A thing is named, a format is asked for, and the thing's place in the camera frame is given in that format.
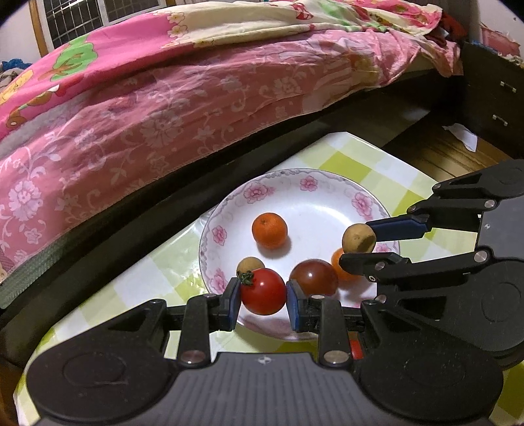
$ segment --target table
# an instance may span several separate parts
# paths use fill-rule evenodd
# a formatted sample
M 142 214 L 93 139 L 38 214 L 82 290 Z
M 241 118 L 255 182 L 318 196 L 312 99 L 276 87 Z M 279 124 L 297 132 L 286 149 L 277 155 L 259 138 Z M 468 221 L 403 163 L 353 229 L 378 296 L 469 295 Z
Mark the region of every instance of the table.
M 275 167 L 316 168 L 340 174 L 371 191 L 391 216 L 431 195 L 435 181 L 401 160 L 349 133 L 332 133 Z M 162 298 L 181 305 L 207 293 L 200 277 L 200 235 L 211 212 L 137 262 L 106 287 L 80 305 L 44 336 L 31 359 L 70 337 L 98 325 L 147 300 Z M 473 250 L 476 234 L 433 230 L 420 240 L 402 241 L 401 255 L 413 262 L 441 258 Z M 171 332 L 166 356 L 175 357 L 178 335 Z M 315 352 L 315 342 L 282 342 L 237 326 L 232 333 L 210 335 L 212 357 L 217 352 Z M 524 421 L 524 366 L 505 372 L 505 388 L 492 420 L 498 426 Z M 15 392 L 21 424 L 33 424 L 38 415 L 25 384 L 25 374 Z

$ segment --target tomato stem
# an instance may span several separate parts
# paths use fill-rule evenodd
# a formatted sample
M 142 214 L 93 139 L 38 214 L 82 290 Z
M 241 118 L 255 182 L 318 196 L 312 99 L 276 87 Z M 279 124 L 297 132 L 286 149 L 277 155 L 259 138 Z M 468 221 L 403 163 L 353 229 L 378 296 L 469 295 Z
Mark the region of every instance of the tomato stem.
M 237 278 L 240 280 L 240 284 L 242 285 L 253 285 L 253 277 L 255 274 L 253 274 L 252 271 L 247 272 L 236 272 Z

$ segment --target window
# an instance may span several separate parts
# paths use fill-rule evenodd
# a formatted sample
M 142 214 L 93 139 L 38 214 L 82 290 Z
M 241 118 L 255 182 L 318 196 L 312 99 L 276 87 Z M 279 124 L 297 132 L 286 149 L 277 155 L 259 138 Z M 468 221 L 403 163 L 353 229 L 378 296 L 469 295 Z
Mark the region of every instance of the window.
M 94 29 L 166 6 L 166 0 L 37 0 L 49 52 Z

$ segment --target potato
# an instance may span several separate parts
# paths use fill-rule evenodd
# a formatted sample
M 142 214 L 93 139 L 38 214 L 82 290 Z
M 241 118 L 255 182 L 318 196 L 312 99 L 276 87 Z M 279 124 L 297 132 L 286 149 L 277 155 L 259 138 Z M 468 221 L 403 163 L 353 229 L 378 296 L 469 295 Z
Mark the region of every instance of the potato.
M 370 226 L 355 223 L 346 229 L 342 237 L 344 253 L 371 253 L 377 243 L 377 237 Z
M 245 274 L 247 271 L 254 271 L 255 269 L 265 268 L 262 260 L 254 258 L 252 256 L 244 258 L 240 261 L 236 267 L 236 272 Z

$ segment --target dark wooden cabinet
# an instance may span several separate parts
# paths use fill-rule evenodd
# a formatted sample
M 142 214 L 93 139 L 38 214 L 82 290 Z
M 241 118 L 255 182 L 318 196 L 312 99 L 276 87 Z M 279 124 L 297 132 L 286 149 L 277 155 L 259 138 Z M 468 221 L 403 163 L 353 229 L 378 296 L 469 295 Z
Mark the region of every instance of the dark wooden cabinet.
M 462 123 L 514 158 L 524 156 L 524 70 L 482 46 L 465 44 Z

